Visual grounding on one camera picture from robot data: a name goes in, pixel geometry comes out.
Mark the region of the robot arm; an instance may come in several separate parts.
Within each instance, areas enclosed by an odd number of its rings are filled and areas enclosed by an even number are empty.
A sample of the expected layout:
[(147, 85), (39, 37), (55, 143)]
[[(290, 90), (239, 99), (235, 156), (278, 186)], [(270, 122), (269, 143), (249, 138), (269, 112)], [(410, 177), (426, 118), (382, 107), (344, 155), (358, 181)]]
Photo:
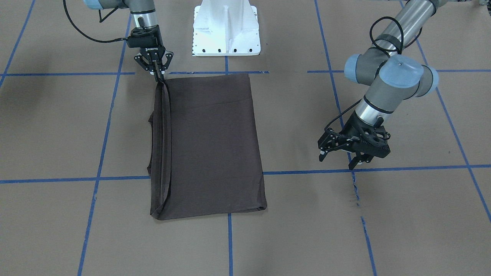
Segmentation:
[(135, 23), (129, 36), (106, 42), (125, 41), (129, 48), (138, 48), (140, 52), (134, 57), (135, 61), (154, 75), (157, 82), (164, 82), (173, 52), (164, 46), (153, 0), (85, 0), (84, 4), (98, 11), (110, 9), (110, 15), (118, 9), (128, 9)]
[(409, 0), (396, 17), (379, 18), (390, 23), (377, 37), (370, 33), (370, 48), (350, 56), (344, 68), (348, 80), (367, 85), (368, 90), (349, 107), (353, 113), (341, 131), (334, 131), (330, 123), (326, 125), (317, 142), (319, 161), (333, 151), (354, 153), (348, 165), (352, 171), (359, 164), (390, 153), (385, 122), (402, 101), (425, 96), (436, 89), (440, 80), (437, 70), (404, 56), (403, 51), (416, 41), (426, 21), (446, 4), (445, 0)]

